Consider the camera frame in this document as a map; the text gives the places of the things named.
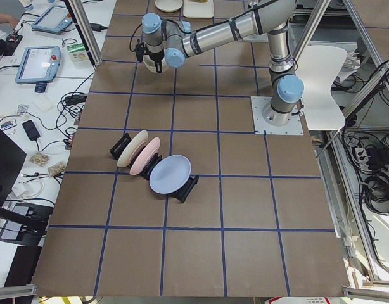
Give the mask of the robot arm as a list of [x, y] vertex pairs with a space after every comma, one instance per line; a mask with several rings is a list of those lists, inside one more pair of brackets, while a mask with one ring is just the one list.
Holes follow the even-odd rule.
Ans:
[[295, 7], [295, 1], [258, 1], [244, 13], [198, 30], [187, 21], [147, 13], [138, 26], [143, 38], [129, 48], [139, 62], [148, 56], [156, 73], [162, 73], [163, 64], [180, 68], [192, 56], [251, 35], [267, 34], [273, 96], [264, 106], [263, 117], [268, 124], [284, 126], [304, 90], [302, 80], [295, 75], [296, 60], [288, 43], [288, 20]]

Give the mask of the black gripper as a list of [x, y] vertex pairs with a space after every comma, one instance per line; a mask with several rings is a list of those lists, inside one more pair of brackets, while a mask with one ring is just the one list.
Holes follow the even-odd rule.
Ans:
[[158, 45], [151, 45], [148, 42], [140, 41], [139, 39], [135, 45], [135, 53], [138, 62], [143, 62], [144, 55], [146, 54], [154, 61], [156, 73], [162, 73], [162, 60], [164, 59], [164, 46], [161, 42]]

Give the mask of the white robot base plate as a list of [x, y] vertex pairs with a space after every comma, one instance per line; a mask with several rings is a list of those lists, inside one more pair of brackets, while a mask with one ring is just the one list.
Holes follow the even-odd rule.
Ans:
[[300, 115], [278, 113], [271, 108], [271, 97], [252, 96], [251, 108], [255, 133], [259, 135], [302, 136], [303, 127]]

